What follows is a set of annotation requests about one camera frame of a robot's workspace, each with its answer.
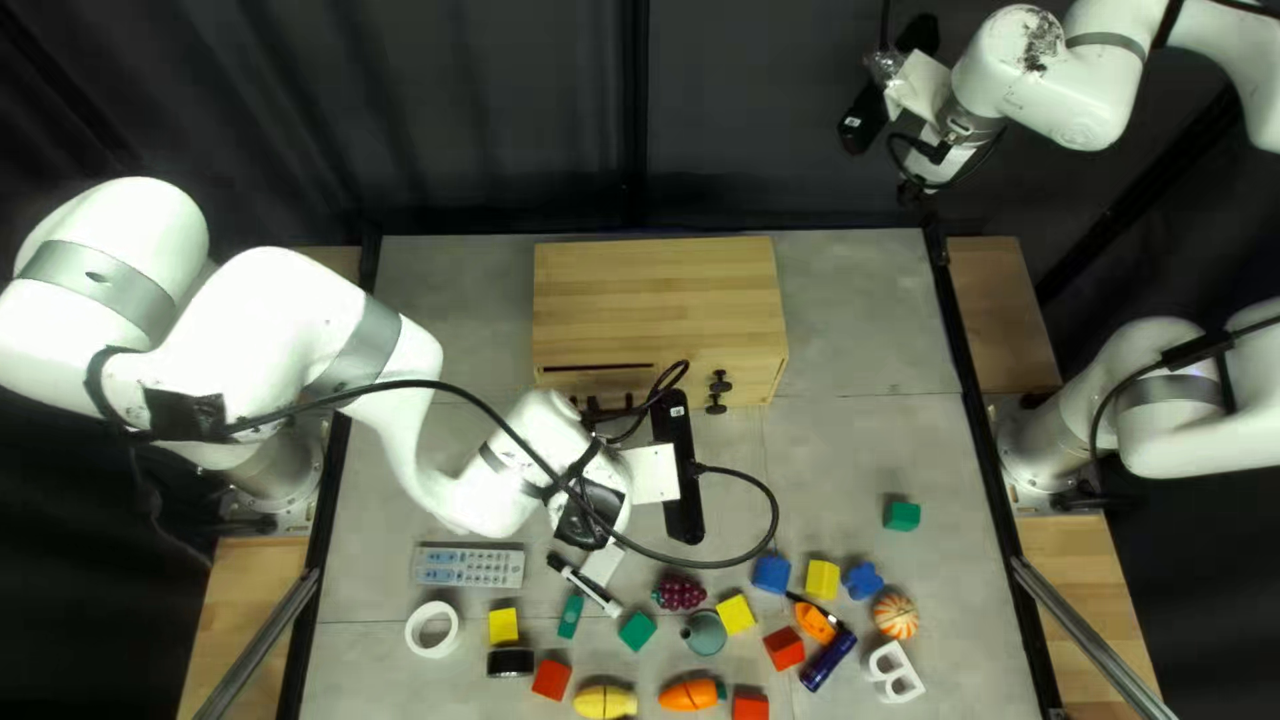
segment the red block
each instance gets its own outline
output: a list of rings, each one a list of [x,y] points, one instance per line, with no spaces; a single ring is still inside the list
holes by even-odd
[[[564,688],[568,687],[568,676],[572,673],[572,669],[554,660],[543,660],[538,666],[538,674],[534,675],[534,692],[559,702],[564,700]]]
[[[764,650],[778,673],[804,662],[804,641],[790,625],[764,638]]]
[[[769,698],[744,691],[735,692],[733,720],[769,720]]]

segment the orange toy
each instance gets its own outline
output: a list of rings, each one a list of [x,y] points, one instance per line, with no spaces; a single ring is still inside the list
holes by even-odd
[[[796,603],[796,621],[806,635],[818,641],[823,646],[831,644],[836,639],[836,628],[827,621],[827,616],[820,610],[808,602]]]
[[[769,720],[769,698],[733,691],[733,720]]]
[[[573,673],[568,666],[554,660],[543,660],[534,675],[534,692],[559,702],[564,700],[564,688],[568,687],[568,676]]]
[[[719,701],[727,700],[728,692],[724,683],[710,678],[699,678],[672,685],[658,696],[658,705],[667,710],[692,711],[716,707]]]
[[[778,673],[804,662],[804,641],[791,628],[782,628],[764,638],[764,650],[769,651],[769,660],[773,660],[773,669]]]

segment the black tape roll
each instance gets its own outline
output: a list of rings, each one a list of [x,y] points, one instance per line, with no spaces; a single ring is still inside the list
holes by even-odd
[[[527,647],[499,647],[489,652],[485,674],[490,678],[524,678],[534,674],[534,651]]]

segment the green block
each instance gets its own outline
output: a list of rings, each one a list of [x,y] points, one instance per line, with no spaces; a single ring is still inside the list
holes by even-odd
[[[653,624],[653,620],[650,620],[648,615],[644,612],[636,612],[630,620],[627,620],[627,624],[618,630],[618,637],[622,638],[622,642],[627,643],[627,647],[640,652],[644,643],[649,642],[649,638],[652,638],[657,630],[658,626]]]
[[[884,506],[884,527],[891,530],[914,530],[920,525],[920,506],[914,502],[890,502]]]
[[[582,596],[571,594],[568,601],[564,603],[564,611],[561,612],[561,626],[556,630],[556,634],[571,641],[573,639],[573,633],[577,632],[577,620],[582,616]]]

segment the metal rail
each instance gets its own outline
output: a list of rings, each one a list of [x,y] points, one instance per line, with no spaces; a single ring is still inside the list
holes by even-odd
[[[1018,583],[1062,625],[1066,634],[1071,635],[1080,651],[1098,666],[1098,670],[1138,715],[1147,720],[1178,720],[1174,711],[1169,710],[1164,701],[1147,687],[1147,683],[1143,683],[1142,678],[1116,655],[1116,651],[1111,650],[1107,641],[1102,639],[1102,635],[1089,625],[1088,620],[1071,607],[1071,603],[1044,579],[1044,575],[1039,574],[1030,561],[1019,555],[1010,562]]]
[[[319,582],[320,569],[312,568],[306,575],[298,578],[298,582],[293,583],[289,592],[284,593],[280,602],[271,610],[271,615],[266,619],[266,623],[259,628],[253,639],[244,646],[236,662],[227,670],[223,679],[218,682],[218,687],[205,698],[205,703],[196,711],[193,720],[216,720],[227,712],[227,708],[230,707],[232,702],[253,676],[253,671],[257,670],[257,666],[262,664],[266,655],[275,647],[275,641],[280,638],[280,633],[293,623],[293,619],[298,616],[298,612],[302,611],[307,601],[311,600],[311,596],[315,594]]]

